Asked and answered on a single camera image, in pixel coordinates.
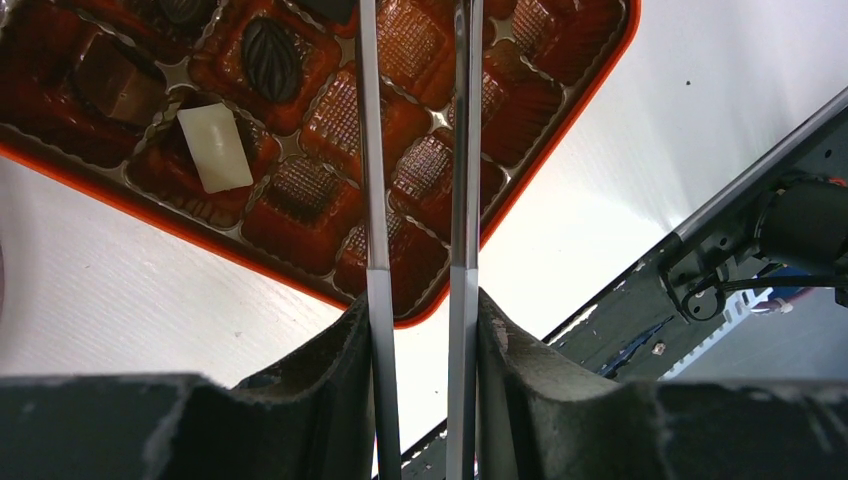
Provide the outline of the dark ribbed chocolate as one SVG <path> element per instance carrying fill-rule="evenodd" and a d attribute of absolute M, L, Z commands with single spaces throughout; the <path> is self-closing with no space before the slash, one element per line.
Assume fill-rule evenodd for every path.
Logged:
<path fill-rule="evenodd" d="M 158 0 L 165 18 L 177 26 L 196 26 L 206 22 L 218 6 L 215 0 Z"/>

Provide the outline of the orange compartment chocolate box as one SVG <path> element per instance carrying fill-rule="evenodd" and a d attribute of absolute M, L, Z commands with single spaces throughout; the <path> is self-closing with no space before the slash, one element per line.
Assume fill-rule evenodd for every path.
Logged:
<path fill-rule="evenodd" d="M 167 232 L 340 307 L 366 288 L 352 1 L 217 1 L 171 24 L 157 1 L 5 1 L 1 152 Z M 395 323 L 448 290 L 455 34 L 451 1 L 377 3 Z M 482 33 L 481 235 L 490 237 L 626 50 L 637 1 L 488 1 Z M 298 94 L 272 103 L 241 63 L 268 17 L 298 50 Z M 146 127 L 102 115 L 72 75 L 96 34 L 153 63 L 166 98 Z M 177 119 L 222 103 L 253 183 L 205 193 Z"/>

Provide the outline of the pale square chocolate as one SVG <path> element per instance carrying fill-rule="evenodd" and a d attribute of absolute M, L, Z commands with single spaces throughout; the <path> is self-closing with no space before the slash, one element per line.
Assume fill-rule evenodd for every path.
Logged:
<path fill-rule="evenodd" d="M 117 38 L 96 34 L 82 54 L 72 81 L 105 117 L 148 126 L 166 98 L 164 74 Z"/>

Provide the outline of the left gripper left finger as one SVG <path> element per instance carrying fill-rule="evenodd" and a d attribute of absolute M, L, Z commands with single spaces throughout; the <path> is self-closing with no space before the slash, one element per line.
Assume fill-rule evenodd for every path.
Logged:
<path fill-rule="evenodd" d="M 233 388 L 189 373 L 6 377 L 5 479 L 367 479 L 368 307 Z"/>

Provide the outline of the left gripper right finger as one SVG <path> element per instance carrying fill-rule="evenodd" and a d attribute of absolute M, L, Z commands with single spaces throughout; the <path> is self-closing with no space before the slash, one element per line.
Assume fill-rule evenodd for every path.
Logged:
<path fill-rule="evenodd" d="M 478 307 L 484 479 L 843 479 L 847 386 L 618 383 Z"/>

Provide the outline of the metal serving tongs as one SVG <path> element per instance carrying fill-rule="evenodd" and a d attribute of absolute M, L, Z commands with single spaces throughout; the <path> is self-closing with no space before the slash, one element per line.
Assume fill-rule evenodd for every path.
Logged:
<path fill-rule="evenodd" d="M 366 284 L 372 337 L 378 473 L 382 479 L 398 479 L 401 476 L 401 453 L 389 229 L 384 197 L 377 6 L 373 1 L 362 1 L 358 8 L 356 73 L 363 188 L 367 204 Z M 483 2 L 456 2 L 453 15 L 456 100 L 446 427 L 446 476 L 449 479 L 471 479 L 474 476 L 483 24 Z"/>

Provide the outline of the dark leaf chocolate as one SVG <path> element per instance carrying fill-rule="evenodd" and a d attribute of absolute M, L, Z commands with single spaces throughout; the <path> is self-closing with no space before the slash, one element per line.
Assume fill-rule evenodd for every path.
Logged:
<path fill-rule="evenodd" d="M 245 27 L 241 63 L 249 86 L 272 103 L 285 103 L 300 89 L 302 69 L 294 41 L 276 21 L 255 17 Z"/>

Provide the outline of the white chocolate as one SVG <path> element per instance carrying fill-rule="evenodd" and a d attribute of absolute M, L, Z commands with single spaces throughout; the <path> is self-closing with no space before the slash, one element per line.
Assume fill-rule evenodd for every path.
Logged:
<path fill-rule="evenodd" d="M 253 183 L 233 112 L 222 103 L 181 109 L 177 119 L 205 193 Z"/>

